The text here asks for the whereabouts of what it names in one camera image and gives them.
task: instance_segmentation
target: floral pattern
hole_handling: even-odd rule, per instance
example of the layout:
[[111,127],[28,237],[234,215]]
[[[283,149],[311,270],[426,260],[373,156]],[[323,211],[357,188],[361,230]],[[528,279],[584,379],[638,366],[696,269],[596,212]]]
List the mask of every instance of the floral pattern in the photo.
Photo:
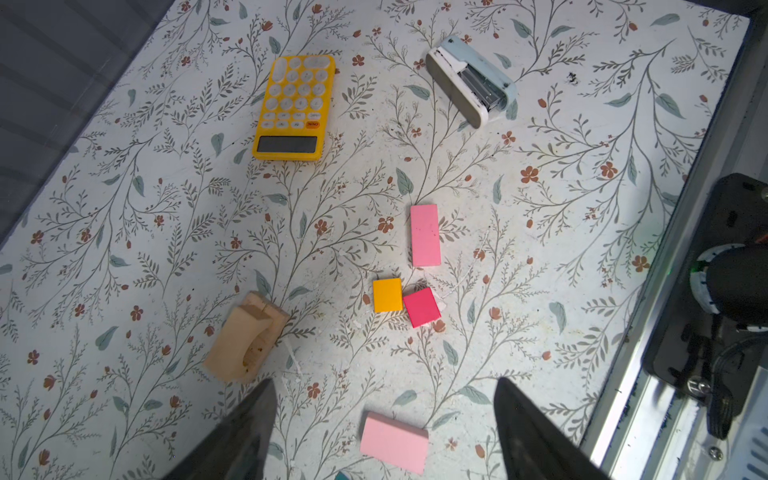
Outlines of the floral pattern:
[[[405,478],[359,454],[364,409],[430,431],[430,478],[502,477],[499,376],[577,442],[746,27],[661,0],[177,2],[0,251],[3,475],[162,478],[253,388],[203,367],[250,290],[290,314],[257,379],[267,478]],[[481,131],[425,69],[447,35],[520,91]],[[274,59],[317,53],[323,158],[253,159]],[[443,263],[414,269],[429,203]],[[442,318],[374,314],[393,276]]]

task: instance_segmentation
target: pink block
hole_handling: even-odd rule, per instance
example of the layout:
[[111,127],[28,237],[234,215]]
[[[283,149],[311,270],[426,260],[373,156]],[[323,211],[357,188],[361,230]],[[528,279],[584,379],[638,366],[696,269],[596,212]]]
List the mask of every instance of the pink block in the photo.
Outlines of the pink block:
[[428,450],[429,433],[426,430],[369,412],[360,442],[363,455],[421,475]]
[[411,245],[413,266],[438,266],[441,263],[437,205],[411,207]]
[[408,315],[411,317],[413,328],[422,326],[425,323],[434,322],[440,318],[440,310],[437,308],[435,295],[431,288],[419,290],[402,298],[402,302],[408,309]]

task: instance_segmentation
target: stapler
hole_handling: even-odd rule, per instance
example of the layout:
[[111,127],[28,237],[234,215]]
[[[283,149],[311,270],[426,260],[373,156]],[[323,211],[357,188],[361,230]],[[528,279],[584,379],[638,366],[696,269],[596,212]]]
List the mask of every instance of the stapler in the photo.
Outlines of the stapler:
[[515,83],[455,35],[427,53],[427,71],[471,126],[504,116],[518,95]]

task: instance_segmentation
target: gray wall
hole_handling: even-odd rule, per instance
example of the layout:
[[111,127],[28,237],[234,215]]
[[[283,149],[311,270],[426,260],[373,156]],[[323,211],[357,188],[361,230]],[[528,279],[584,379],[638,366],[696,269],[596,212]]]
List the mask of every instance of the gray wall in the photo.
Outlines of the gray wall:
[[0,2],[0,243],[171,3]]

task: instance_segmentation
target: yellow calculator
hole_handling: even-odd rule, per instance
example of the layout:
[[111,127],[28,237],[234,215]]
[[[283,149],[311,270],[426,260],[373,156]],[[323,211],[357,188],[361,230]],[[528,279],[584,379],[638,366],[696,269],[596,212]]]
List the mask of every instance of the yellow calculator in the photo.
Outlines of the yellow calculator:
[[335,73],[336,63],[329,55],[275,60],[253,142],[255,158],[320,159]]

